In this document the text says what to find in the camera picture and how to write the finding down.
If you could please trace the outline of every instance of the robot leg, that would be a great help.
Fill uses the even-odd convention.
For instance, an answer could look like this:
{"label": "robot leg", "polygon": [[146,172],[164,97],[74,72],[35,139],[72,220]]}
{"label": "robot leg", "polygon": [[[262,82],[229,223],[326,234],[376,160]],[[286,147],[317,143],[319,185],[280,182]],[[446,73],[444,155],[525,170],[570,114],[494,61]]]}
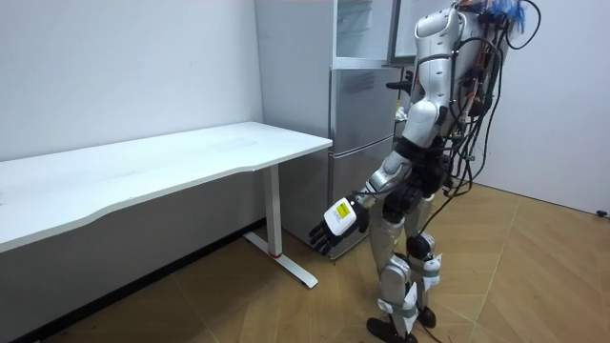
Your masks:
{"label": "robot leg", "polygon": [[379,275],[381,298],[377,305],[390,317],[390,323],[369,318],[367,329],[389,343],[417,343],[411,329],[417,320],[417,285],[409,282],[411,269],[405,256],[394,253],[404,227],[404,217],[384,218],[371,227],[371,250]]}
{"label": "robot leg", "polygon": [[435,239],[421,229],[430,216],[434,196],[423,198],[417,208],[411,212],[405,221],[407,235],[407,252],[411,267],[411,282],[417,284],[417,308],[419,322],[427,328],[434,328],[437,318],[428,307],[428,291],[440,281],[439,270],[441,255],[435,255]]}

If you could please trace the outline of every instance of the tabletop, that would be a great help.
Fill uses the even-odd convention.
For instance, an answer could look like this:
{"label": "tabletop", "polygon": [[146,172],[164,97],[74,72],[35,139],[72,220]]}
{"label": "tabletop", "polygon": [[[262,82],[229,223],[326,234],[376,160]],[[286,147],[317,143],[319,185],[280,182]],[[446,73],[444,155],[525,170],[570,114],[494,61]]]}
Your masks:
{"label": "tabletop", "polygon": [[332,144],[246,122],[0,162],[0,252]]}

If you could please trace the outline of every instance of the table leg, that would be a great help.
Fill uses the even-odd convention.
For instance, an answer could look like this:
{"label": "table leg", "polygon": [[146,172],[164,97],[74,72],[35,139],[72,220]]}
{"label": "table leg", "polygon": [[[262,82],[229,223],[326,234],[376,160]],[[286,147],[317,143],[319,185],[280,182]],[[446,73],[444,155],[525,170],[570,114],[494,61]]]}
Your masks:
{"label": "table leg", "polygon": [[279,174],[277,165],[263,170],[265,184],[265,207],[267,214],[267,239],[269,243],[253,232],[246,233],[244,237],[254,243],[260,250],[268,253],[275,262],[279,263],[296,276],[309,288],[317,284],[317,279],[305,271],[293,260],[282,254],[282,227],[279,207]]}

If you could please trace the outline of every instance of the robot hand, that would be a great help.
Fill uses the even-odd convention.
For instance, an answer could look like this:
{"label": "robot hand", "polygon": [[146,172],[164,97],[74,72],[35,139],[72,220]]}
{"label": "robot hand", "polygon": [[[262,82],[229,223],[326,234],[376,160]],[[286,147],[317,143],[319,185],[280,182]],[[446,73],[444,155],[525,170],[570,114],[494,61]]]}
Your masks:
{"label": "robot hand", "polygon": [[310,244],[326,255],[343,238],[356,230],[365,232],[368,226],[369,210],[362,207],[355,196],[349,195],[324,213],[324,220],[309,232]]}

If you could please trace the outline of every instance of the humanoid robot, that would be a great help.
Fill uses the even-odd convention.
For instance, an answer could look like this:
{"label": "humanoid robot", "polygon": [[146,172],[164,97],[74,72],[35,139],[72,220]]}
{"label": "humanoid robot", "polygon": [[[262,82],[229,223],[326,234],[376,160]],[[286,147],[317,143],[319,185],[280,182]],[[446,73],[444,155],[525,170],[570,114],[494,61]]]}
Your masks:
{"label": "humanoid robot", "polygon": [[[439,281],[441,259],[434,238],[424,231],[478,175],[473,176],[468,162],[494,103],[494,89],[501,89],[506,52],[531,40],[518,48],[510,41],[511,33],[523,28],[522,2],[533,6],[540,19],[530,0],[460,1],[419,19],[415,77],[387,85],[411,95],[402,137],[364,188],[337,201],[310,232],[311,244],[326,254],[355,230],[369,228],[380,285],[377,305],[390,322],[370,318],[367,328],[384,342],[417,342],[411,333],[417,320],[425,328],[437,324],[427,305],[428,290]],[[454,166],[461,170],[463,161],[465,168],[453,176]],[[447,200],[430,216],[441,189]],[[380,220],[372,220],[375,213]],[[394,252],[403,230],[406,256]]]}

